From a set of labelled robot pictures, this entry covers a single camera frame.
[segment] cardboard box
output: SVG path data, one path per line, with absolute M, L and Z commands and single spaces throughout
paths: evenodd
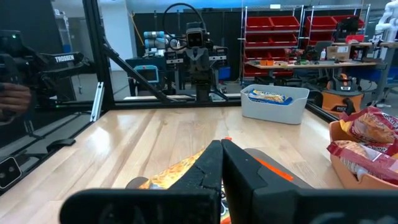
M 338 59 L 341 61 L 349 60 L 349 53 L 351 52 L 351 46 L 330 46 L 327 49 L 326 57 L 330 59 Z

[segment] white plastic bin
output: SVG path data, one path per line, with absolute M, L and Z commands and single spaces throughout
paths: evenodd
M 287 97 L 292 97 L 293 101 L 289 105 L 275 105 L 251 101 L 248 96 L 251 90 L 279 93 Z M 249 85 L 241 90 L 242 115 L 248 118 L 263 119 L 266 121 L 300 124 L 309 93 L 310 90 L 306 88 Z

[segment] white label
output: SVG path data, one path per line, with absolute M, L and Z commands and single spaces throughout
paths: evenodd
M 57 62 L 68 62 L 74 60 L 75 57 L 73 55 L 65 55 L 65 56 L 56 56 L 55 60 Z
M 271 4 L 269 5 L 270 9 L 280 9 L 280 4 Z
M 346 53 L 346 52 L 348 52 L 348 46 L 337 48 L 337 53 Z

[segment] snack bag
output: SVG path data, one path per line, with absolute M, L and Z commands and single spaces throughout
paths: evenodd
M 393 143 L 398 134 L 398 119 L 373 106 L 343 116 L 340 126 L 360 142 Z
M 249 93 L 249 99 L 252 101 L 259 101 L 262 103 L 272 103 L 277 105 L 289 105 L 293 99 L 278 93 L 270 93 L 259 90 L 252 90 Z
M 179 178 L 181 178 L 195 161 L 201 156 L 205 150 L 202 149 L 195 155 L 188 157 L 177 164 L 172 165 L 165 171 L 151 177 L 147 182 L 139 186 L 139 189 L 157 189 L 163 190 L 171 187 Z M 231 224 L 229 217 L 228 204 L 226 202 L 226 195 L 224 185 L 221 186 L 221 224 Z
M 356 174 L 368 173 L 392 184 L 398 184 L 398 161 L 381 152 L 353 141 L 333 141 L 328 151 Z
M 377 152 L 381 152 L 387 156 L 398 159 L 398 139 L 395 140 L 394 144 L 362 143 L 362 145 L 371 148 Z

